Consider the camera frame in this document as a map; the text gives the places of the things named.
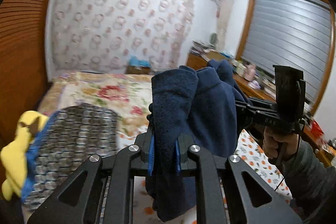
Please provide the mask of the person's right forearm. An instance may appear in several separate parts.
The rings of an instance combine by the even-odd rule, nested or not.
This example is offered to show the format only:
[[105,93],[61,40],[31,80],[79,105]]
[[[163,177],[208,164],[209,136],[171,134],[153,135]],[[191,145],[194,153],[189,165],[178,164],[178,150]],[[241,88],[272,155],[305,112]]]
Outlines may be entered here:
[[278,169],[305,223],[335,223],[335,167],[324,167],[310,144],[300,141],[297,153]]

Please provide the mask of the person's right hand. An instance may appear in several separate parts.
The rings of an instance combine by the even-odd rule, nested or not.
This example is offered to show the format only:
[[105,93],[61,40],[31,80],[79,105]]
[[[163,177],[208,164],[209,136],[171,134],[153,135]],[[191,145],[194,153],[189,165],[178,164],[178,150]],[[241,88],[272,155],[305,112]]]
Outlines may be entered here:
[[268,159],[278,158],[280,145],[285,148],[282,159],[288,160],[295,155],[300,143],[300,137],[296,133],[286,136],[278,135],[271,128],[266,127],[264,130],[264,140],[262,149]]

